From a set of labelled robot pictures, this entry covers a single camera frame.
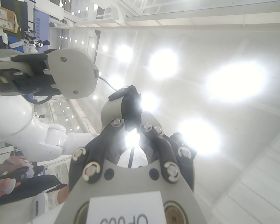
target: person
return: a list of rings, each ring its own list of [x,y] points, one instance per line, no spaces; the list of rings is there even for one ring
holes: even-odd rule
[[[9,44],[9,47],[16,48],[16,47],[23,46],[24,53],[27,54],[27,53],[37,53],[40,48],[47,46],[47,45],[50,45],[50,42],[48,40],[41,41],[40,39],[39,40],[35,39],[35,40],[31,41],[31,40],[24,39],[24,40]]]
[[[54,175],[41,175],[25,178],[17,182],[9,195],[5,194],[11,179],[0,180],[0,223],[25,224],[32,221],[32,201],[34,197],[46,192],[49,210],[63,203],[70,190],[68,185],[61,182]]]

